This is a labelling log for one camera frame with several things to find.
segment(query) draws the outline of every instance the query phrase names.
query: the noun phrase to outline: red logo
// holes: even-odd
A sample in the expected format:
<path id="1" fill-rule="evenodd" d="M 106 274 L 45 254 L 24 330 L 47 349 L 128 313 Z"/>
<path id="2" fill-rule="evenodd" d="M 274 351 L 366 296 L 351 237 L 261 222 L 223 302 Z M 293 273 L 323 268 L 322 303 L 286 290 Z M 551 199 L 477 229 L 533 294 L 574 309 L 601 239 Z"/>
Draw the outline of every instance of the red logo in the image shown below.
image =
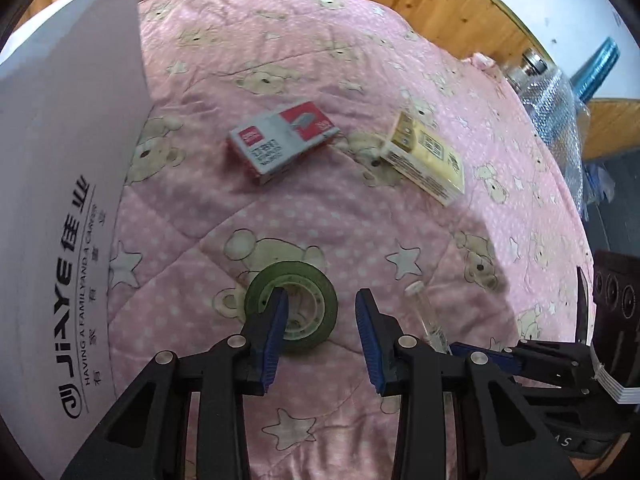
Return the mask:
<path id="1" fill-rule="evenodd" d="M 242 130 L 238 135 L 249 147 L 253 146 L 256 142 L 260 142 L 264 139 L 264 137 L 260 133 L 260 130 L 255 126 L 251 126 L 246 130 Z"/>
<path id="2" fill-rule="evenodd" d="M 303 140 L 311 140 L 334 128 L 333 123 L 311 101 L 284 110 L 280 116 L 291 124 Z"/>

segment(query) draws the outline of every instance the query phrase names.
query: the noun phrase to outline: gray floor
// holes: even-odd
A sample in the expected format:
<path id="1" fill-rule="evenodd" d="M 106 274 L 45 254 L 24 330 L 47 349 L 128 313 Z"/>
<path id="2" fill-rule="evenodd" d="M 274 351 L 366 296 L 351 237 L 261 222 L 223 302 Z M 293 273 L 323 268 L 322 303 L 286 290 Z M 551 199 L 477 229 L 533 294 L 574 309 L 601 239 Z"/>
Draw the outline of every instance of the gray floor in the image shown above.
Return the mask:
<path id="1" fill-rule="evenodd" d="M 615 197 L 589 206 L 584 228 L 591 251 L 603 249 L 640 257 L 640 151 L 599 163 L 616 183 Z"/>

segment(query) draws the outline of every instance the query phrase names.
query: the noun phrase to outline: white cap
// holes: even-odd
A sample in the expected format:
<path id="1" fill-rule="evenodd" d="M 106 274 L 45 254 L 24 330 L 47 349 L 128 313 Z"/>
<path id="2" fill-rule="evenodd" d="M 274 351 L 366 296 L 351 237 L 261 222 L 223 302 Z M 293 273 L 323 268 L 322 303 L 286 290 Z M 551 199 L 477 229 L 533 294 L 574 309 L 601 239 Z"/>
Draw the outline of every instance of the white cap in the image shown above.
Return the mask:
<path id="1" fill-rule="evenodd" d="M 405 296 L 414 296 L 415 294 L 418 294 L 423 289 L 424 289 L 424 283 L 423 282 L 413 282 L 411 285 L 409 285 L 404 290 L 404 295 Z"/>

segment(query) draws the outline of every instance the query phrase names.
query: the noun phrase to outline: white wall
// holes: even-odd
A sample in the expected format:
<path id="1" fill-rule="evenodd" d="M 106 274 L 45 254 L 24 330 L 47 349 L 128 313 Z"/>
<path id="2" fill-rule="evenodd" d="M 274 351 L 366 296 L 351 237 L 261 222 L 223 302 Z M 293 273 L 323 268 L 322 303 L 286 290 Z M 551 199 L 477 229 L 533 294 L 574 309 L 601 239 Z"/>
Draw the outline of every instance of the white wall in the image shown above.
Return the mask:
<path id="1" fill-rule="evenodd" d="M 620 59 L 595 97 L 640 98 L 640 48 L 609 0 L 502 0 L 569 76 L 607 36 Z"/>

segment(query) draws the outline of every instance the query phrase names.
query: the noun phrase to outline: green tape roll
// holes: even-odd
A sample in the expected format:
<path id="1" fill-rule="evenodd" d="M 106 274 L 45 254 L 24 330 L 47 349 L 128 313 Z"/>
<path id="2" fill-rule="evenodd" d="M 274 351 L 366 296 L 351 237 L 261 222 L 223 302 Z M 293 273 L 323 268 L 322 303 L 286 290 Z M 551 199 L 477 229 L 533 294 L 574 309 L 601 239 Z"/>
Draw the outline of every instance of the green tape roll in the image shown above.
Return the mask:
<path id="1" fill-rule="evenodd" d="M 283 351 L 311 350 L 331 334 L 338 317 L 338 297 L 329 279 L 304 262 L 278 262 L 253 279 L 244 297 L 247 317 L 262 312 L 271 291 L 281 286 L 289 295 L 289 319 Z"/>

